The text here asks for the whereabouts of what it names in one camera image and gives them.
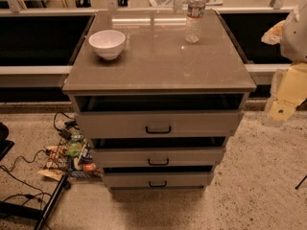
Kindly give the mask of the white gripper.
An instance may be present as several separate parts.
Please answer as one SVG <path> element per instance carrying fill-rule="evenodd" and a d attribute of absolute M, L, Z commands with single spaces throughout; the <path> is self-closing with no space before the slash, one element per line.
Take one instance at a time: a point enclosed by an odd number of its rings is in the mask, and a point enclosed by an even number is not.
<path fill-rule="evenodd" d="M 307 0 L 301 0 L 285 21 L 266 31 L 261 41 L 269 45 L 280 43 L 283 57 L 307 62 Z M 293 63 L 287 70 L 277 70 L 272 78 L 271 96 L 265 106 L 264 124 L 282 125 L 306 100 L 307 63 Z"/>

